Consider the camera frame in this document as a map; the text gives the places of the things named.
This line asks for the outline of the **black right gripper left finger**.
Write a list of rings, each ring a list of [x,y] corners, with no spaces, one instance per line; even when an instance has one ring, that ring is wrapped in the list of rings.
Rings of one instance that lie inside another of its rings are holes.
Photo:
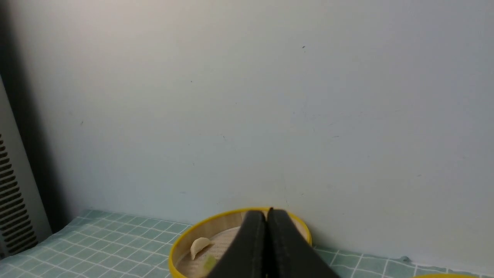
[[[208,278],[264,278],[266,218],[250,210],[224,255],[209,272]]]

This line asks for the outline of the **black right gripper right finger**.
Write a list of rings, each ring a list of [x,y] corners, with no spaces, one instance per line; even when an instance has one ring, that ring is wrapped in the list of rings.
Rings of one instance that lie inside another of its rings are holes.
[[[339,278],[314,251],[285,210],[267,213],[267,277]]]

